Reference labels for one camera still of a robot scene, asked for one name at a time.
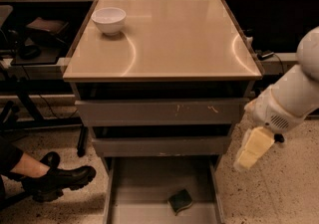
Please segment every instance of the foot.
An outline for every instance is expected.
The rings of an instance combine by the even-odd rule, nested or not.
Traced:
[[[57,152],[51,151],[47,153],[41,160],[41,163],[48,165],[50,167],[58,167],[60,163],[60,156]],[[9,172],[8,174],[5,174],[9,179],[15,180],[15,181],[21,181],[22,178],[24,178],[24,175]]]
[[[96,176],[92,166],[82,166],[73,170],[50,168],[40,178],[26,177],[21,180],[26,192],[37,202],[50,202],[63,195],[63,189],[76,190],[88,185]]]

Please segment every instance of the sponge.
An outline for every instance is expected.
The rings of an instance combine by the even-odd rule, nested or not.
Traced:
[[[192,205],[192,199],[188,191],[184,189],[171,196],[168,199],[168,204],[170,205],[174,214],[177,215],[179,211],[186,209]]]
[[[274,133],[263,126],[249,129],[238,150],[234,168],[238,171],[249,170],[275,142]]]

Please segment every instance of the concrete floor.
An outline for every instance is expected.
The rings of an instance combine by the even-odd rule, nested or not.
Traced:
[[[53,110],[67,116],[74,108],[57,104]],[[46,107],[41,107],[41,112],[49,115]],[[239,173],[232,163],[249,127],[251,123],[245,116],[235,128],[231,146],[215,173],[225,223],[319,223],[318,121],[305,121],[287,133],[287,141],[275,144],[250,171]],[[26,198],[0,211],[0,223],[102,223],[108,176],[90,138],[86,155],[79,158],[76,149],[79,127],[28,130],[27,134],[14,143],[34,157],[39,159],[55,150],[61,155],[61,168],[90,164],[97,169],[97,176],[83,189],[66,189],[63,197],[50,203],[40,204]],[[4,183],[9,196],[22,191],[21,184],[15,181],[4,177]]]

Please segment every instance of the white bowl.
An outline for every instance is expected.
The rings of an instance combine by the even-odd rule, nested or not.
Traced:
[[[118,34],[125,25],[127,13],[116,7],[107,7],[95,11],[91,19],[104,34],[112,36]]]

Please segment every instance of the white robot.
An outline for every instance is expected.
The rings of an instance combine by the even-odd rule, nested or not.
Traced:
[[[246,105],[255,128],[243,138],[235,169],[249,169],[271,147],[275,135],[289,131],[319,109],[319,27],[300,41],[297,60],[298,65]]]

